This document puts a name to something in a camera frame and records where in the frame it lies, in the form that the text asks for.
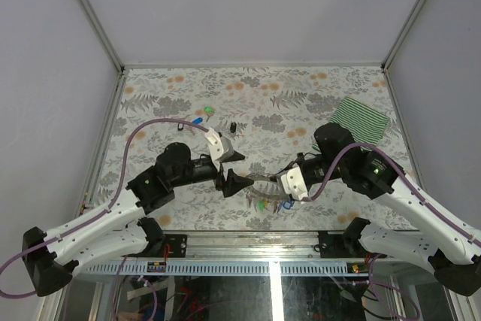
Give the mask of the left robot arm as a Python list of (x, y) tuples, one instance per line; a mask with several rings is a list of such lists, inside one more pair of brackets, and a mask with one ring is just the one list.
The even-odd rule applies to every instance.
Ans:
[(81, 271), (118, 256), (157, 256), (165, 236), (149, 215), (174, 199), (177, 187), (213, 181), (226, 198), (253, 184), (253, 180), (225, 171), (224, 162), (243, 160), (229, 150), (220, 160), (210, 155), (192, 159), (184, 143), (171, 143), (154, 165), (141, 172), (104, 203), (61, 226), (44, 231), (34, 227), (23, 235), (22, 257), (35, 294), (51, 295)]

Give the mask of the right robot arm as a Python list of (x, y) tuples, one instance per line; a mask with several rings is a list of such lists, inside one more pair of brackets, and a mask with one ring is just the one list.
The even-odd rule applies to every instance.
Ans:
[(405, 235), (356, 218), (343, 233), (348, 255), (384, 254), (428, 271), (459, 295), (471, 296), (479, 290), (479, 229), (438, 203), (384, 152), (356, 142), (339, 124), (320, 126), (314, 138), (318, 155), (306, 159), (299, 154), (271, 177), (291, 200), (314, 201), (328, 181), (340, 179), (353, 192), (391, 208), (421, 232)]

